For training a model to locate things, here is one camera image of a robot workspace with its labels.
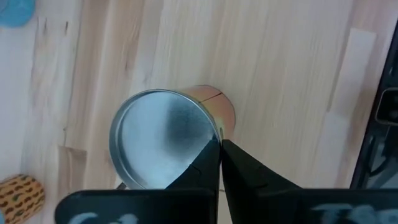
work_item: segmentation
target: light wood surface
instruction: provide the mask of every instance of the light wood surface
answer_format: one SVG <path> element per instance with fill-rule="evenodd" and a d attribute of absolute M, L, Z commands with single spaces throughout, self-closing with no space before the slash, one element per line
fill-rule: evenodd
<path fill-rule="evenodd" d="M 302 187 L 348 187 L 397 17 L 396 0 L 37 0 L 0 28 L 0 179 L 40 180 L 30 222 L 53 223 L 66 194 L 117 184 L 108 132 L 126 98 L 209 84 L 248 153 Z"/>

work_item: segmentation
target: copper can exterior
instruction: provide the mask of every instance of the copper can exterior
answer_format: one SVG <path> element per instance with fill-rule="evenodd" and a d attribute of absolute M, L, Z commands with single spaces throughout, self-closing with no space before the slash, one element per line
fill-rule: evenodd
<path fill-rule="evenodd" d="M 235 128 L 235 112 L 230 100 L 220 90 L 209 85 L 197 85 L 177 90 L 202 105 L 213 118 L 221 139 L 231 139 Z"/>
<path fill-rule="evenodd" d="M 0 223 L 24 223 L 44 204 L 44 188 L 33 177 L 17 175 L 0 182 Z"/>

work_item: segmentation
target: tin can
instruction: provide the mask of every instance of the tin can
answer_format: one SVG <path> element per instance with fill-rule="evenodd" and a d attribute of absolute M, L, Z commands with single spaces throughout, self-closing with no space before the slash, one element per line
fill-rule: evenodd
<path fill-rule="evenodd" d="M 195 160 L 208 141 L 231 138 L 229 99 L 212 86 L 147 90 L 126 100 L 113 119 L 109 150 L 130 189 L 164 189 Z"/>
<path fill-rule="evenodd" d="M 17 175 L 0 183 L 0 223 L 24 223 L 44 204 L 44 188 L 33 177 Z"/>

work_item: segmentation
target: black device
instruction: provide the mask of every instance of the black device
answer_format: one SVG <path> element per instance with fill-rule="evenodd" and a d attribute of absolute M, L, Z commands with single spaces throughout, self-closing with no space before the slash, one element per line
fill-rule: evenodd
<path fill-rule="evenodd" d="M 217 223 L 219 170 L 233 223 L 398 223 L 398 190 L 302 189 L 229 140 L 210 141 L 164 190 L 84 190 L 58 224 Z"/>

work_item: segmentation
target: wood grain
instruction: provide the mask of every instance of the wood grain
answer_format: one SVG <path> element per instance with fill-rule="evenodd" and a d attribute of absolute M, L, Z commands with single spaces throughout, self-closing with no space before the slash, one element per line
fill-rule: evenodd
<path fill-rule="evenodd" d="M 108 134 L 126 98 L 208 84 L 248 153 L 303 187 L 347 187 L 397 18 L 396 0 L 37 0 L 25 27 L 0 28 L 0 179 L 44 183 L 30 222 L 53 223 L 65 192 L 120 181 Z"/>

